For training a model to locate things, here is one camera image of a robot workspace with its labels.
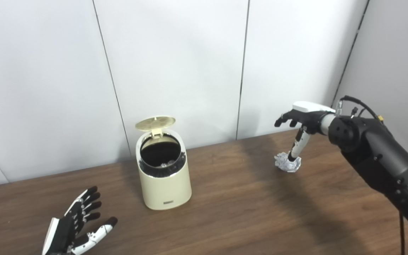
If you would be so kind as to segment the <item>white and black right hand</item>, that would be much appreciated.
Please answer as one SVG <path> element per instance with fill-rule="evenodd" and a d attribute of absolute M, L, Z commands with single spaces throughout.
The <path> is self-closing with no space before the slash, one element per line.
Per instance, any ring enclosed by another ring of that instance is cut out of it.
<path fill-rule="evenodd" d="M 312 135 L 316 133 L 327 135 L 330 123 L 335 115 L 336 111 L 334 109 L 321 104 L 308 101 L 294 102 L 292 110 L 281 114 L 274 123 L 275 127 L 279 127 L 288 121 L 290 121 L 290 127 L 295 127 L 298 123 L 301 123 L 286 160 L 290 163 L 297 161 Z"/>

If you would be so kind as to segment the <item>white and black left hand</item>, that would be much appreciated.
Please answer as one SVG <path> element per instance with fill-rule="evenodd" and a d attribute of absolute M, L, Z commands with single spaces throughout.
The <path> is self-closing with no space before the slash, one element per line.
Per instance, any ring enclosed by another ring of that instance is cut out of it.
<path fill-rule="evenodd" d="M 110 217 L 97 228 L 80 235 L 86 223 L 99 219 L 94 210 L 102 206 L 98 187 L 90 187 L 78 195 L 62 218 L 53 217 L 44 239 L 43 255 L 83 255 L 95 247 L 118 223 Z"/>

